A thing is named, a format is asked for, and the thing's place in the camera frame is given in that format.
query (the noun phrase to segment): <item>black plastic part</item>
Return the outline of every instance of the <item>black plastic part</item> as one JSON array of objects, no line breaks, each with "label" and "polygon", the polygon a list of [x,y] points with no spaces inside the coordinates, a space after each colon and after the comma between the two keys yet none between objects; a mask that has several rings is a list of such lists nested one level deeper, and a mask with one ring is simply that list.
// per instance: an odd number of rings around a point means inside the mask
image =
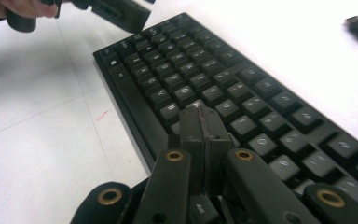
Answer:
[{"label": "black plastic part", "polygon": [[230,150],[225,168],[227,178],[254,223],[319,223],[254,152],[246,149]]},{"label": "black plastic part", "polygon": [[180,113],[181,148],[192,157],[192,194],[221,195],[223,159],[232,149],[231,138],[219,114],[206,106],[188,107]]},{"label": "black plastic part", "polygon": [[190,162],[190,154],[182,149],[159,154],[134,224],[187,223]]},{"label": "black plastic part", "polygon": [[358,223],[358,203],[340,189],[327,184],[310,185],[305,188],[304,200],[323,223]]},{"label": "black plastic part", "polygon": [[150,15],[148,9],[131,0],[95,0],[89,4],[92,12],[130,33],[141,32]]},{"label": "black plastic part", "polygon": [[121,223],[131,200],[126,185],[109,182],[93,189],[78,207],[71,224]]},{"label": "black plastic part", "polygon": [[7,11],[7,23],[19,32],[31,33],[36,29],[36,19],[19,16],[10,10]]}]

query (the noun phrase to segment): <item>white table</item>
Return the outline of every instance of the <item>white table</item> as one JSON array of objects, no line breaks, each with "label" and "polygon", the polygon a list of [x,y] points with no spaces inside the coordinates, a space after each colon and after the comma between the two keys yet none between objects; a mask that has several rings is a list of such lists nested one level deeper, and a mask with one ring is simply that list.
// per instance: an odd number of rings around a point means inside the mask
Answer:
[{"label": "white table", "polygon": [[[358,139],[346,2],[158,0],[146,27],[189,13]],[[129,35],[72,4],[30,34],[0,21],[0,223],[68,223],[96,186],[150,174],[92,57]]]}]

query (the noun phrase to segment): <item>brass grommet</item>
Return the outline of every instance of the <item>brass grommet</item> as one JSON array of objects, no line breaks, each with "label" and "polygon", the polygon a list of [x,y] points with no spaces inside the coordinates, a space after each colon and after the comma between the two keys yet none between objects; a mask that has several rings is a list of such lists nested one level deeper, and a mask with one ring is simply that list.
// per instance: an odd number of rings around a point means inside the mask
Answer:
[{"label": "brass grommet", "polygon": [[243,150],[236,151],[235,156],[242,161],[251,161],[253,158],[253,155],[251,153]]},{"label": "brass grommet", "polygon": [[98,203],[102,205],[111,205],[120,201],[122,196],[123,194],[121,193],[120,189],[117,188],[104,189],[98,195]]},{"label": "brass grommet", "polygon": [[318,196],[319,200],[321,200],[323,203],[332,207],[339,208],[345,206],[344,199],[331,190],[319,189],[316,192],[316,196]]},{"label": "brass grommet", "polygon": [[180,151],[170,151],[167,153],[167,160],[180,161],[183,158],[183,154]]}]

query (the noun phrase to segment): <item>black keyboard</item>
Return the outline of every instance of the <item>black keyboard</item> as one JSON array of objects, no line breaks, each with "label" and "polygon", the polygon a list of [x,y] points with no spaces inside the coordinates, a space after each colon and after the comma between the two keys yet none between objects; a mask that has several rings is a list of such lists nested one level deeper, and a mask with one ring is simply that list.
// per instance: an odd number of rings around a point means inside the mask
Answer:
[{"label": "black keyboard", "polygon": [[181,109],[206,105],[294,192],[324,182],[358,202],[358,141],[187,14],[93,55],[150,168]]}]

